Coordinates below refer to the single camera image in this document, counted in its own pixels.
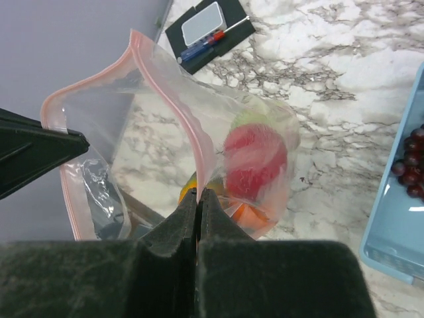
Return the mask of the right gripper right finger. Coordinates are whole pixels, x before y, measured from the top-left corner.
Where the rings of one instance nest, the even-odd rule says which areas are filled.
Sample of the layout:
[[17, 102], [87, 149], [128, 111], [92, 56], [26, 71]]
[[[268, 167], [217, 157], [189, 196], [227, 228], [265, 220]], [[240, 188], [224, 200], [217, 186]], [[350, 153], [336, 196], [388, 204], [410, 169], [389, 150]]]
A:
[[198, 247], [199, 317], [375, 317], [352, 250], [332, 240], [253, 240], [206, 189]]

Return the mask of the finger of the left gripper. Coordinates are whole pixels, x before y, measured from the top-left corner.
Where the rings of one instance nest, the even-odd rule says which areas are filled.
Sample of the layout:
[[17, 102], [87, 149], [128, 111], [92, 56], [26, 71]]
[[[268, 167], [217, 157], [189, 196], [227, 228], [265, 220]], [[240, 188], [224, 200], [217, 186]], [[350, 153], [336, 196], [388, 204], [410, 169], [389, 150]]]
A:
[[50, 131], [39, 121], [1, 110], [1, 199], [89, 150], [78, 131]]

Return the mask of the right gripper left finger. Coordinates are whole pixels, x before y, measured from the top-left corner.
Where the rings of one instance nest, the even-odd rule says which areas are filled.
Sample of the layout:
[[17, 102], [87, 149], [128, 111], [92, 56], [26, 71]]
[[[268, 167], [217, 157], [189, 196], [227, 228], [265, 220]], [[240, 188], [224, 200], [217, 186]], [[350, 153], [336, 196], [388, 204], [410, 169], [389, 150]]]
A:
[[2, 317], [193, 317], [196, 191], [139, 239], [1, 245]]

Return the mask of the red toy tomato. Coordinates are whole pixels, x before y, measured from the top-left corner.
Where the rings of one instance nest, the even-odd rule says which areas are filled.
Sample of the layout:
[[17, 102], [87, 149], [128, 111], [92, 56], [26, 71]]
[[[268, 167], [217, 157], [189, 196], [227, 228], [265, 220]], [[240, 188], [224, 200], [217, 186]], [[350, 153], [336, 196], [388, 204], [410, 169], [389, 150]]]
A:
[[226, 188], [238, 198], [256, 201], [260, 192], [284, 172], [288, 151], [282, 136], [262, 123], [233, 129], [223, 145]]

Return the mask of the clear pink zip top bag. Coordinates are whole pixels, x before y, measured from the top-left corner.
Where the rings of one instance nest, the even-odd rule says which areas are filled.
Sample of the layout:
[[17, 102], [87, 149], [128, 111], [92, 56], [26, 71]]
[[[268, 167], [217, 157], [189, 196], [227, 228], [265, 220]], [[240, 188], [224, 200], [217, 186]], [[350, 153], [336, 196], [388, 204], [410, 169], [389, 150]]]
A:
[[47, 97], [40, 118], [43, 128], [65, 132], [76, 130], [88, 140], [89, 150], [60, 167], [68, 217], [76, 240], [98, 239], [88, 195], [105, 201], [113, 190], [123, 188], [163, 217], [168, 217], [194, 189], [196, 201], [205, 189], [213, 190], [223, 211], [235, 199], [260, 210], [270, 225], [259, 231], [241, 227], [252, 238], [265, 235], [282, 218], [293, 179], [296, 151], [288, 151], [284, 172], [261, 192], [256, 201], [231, 195], [226, 188], [223, 145], [233, 119], [253, 103], [281, 101], [261, 99], [251, 93], [197, 81], [159, 45], [150, 49], [141, 42], [136, 64], [147, 86], [178, 124], [179, 131], [163, 140], [169, 145], [152, 157], [151, 164], [114, 169], [107, 162], [117, 140], [120, 122], [114, 118], [125, 100], [113, 82], [121, 76], [123, 55], [98, 74], [62, 88]]

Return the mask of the green toy cabbage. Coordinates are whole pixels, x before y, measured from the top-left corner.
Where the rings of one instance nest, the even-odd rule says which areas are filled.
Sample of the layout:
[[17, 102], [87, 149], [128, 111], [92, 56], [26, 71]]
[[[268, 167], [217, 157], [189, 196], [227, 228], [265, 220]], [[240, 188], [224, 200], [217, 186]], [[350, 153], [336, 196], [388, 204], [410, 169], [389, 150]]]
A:
[[263, 124], [274, 129], [283, 137], [290, 150], [300, 145], [299, 122], [287, 105], [250, 104], [233, 119], [230, 131], [247, 124]]

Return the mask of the dark red toy grapes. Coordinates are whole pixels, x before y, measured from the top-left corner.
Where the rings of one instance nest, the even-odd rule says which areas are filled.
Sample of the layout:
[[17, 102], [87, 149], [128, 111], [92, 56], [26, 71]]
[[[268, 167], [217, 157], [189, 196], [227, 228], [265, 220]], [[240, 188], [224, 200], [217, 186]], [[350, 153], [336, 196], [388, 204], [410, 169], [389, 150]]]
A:
[[403, 140], [403, 156], [394, 160], [391, 173], [409, 197], [423, 201], [423, 125]]

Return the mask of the orange toy pumpkin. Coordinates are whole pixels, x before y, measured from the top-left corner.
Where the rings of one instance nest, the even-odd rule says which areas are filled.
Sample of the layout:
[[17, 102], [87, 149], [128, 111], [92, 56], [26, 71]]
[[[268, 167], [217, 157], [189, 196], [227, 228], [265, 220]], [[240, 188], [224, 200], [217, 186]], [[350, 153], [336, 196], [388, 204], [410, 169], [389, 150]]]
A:
[[260, 210], [241, 201], [230, 199], [225, 210], [240, 227], [249, 231], [259, 231], [270, 225], [270, 220]]

